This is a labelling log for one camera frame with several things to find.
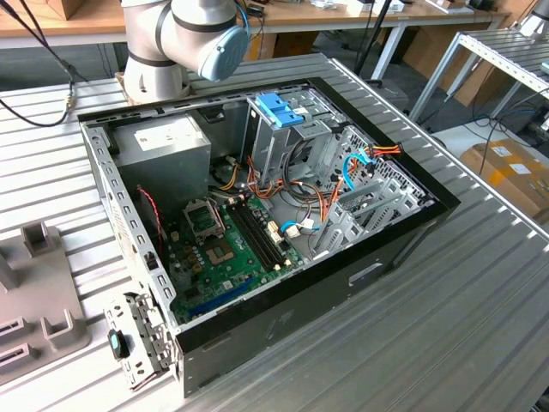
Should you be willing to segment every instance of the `ram slot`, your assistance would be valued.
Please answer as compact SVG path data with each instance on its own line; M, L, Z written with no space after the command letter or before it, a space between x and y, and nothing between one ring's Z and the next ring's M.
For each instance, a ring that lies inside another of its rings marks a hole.
M227 210L244 240L266 271L274 270L277 264L284 264L284 257L273 245L246 205L235 205Z

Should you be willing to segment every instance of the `red wire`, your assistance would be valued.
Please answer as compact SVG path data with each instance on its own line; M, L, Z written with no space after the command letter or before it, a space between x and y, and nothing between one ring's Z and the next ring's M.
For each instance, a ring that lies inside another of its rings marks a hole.
M145 197L148 199L148 201L151 203L151 206L153 207L153 212L156 216L156 227L158 228L158 252L159 255L162 255L162 226L160 225L160 215L158 213L158 209L156 208L156 203L154 202L153 197L141 187L138 187L137 190L145 195Z

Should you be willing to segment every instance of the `green circuit board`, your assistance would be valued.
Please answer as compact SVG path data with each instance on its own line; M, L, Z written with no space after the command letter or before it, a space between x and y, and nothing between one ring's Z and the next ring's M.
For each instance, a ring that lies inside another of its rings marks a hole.
M249 199L246 207L258 221L270 221L257 198ZM286 242L282 244L284 247L273 242L285 261L277 270L266 269L233 221L227 206L221 205L218 211L226 229L222 237L210 236L203 242L196 242L183 213L165 226L169 239L169 262L165 266L178 296L172 302L172 310L182 322L224 305L303 264L298 252ZM200 216L201 222L207 220Z

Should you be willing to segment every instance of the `yellow wire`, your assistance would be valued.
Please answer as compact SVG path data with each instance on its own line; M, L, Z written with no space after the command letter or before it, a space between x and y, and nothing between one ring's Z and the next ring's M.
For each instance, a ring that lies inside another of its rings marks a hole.
M229 181L229 183L227 183L226 185L220 187L220 189L222 191L228 191L229 189L231 189L234 186L234 184L237 181L237 170L238 170L238 165L235 165L233 170L232 170L232 177L231 177L231 180Z

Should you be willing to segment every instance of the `metal shelf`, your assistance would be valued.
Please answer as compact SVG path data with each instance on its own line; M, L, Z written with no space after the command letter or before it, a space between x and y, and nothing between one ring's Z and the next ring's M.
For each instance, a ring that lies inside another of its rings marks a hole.
M466 78L476 60L482 58L514 77L524 86L537 93L543 92L541 94L549 98L549 75L540 69L540 65L549 59L549 41L534 42L514 29L458 33L411 111L411 120L416 121L425 109L460 46L469 49L473 56L455 79L449 94ZM493 114L497 114L503 108L517 89L518 87L514 87L505 96Z

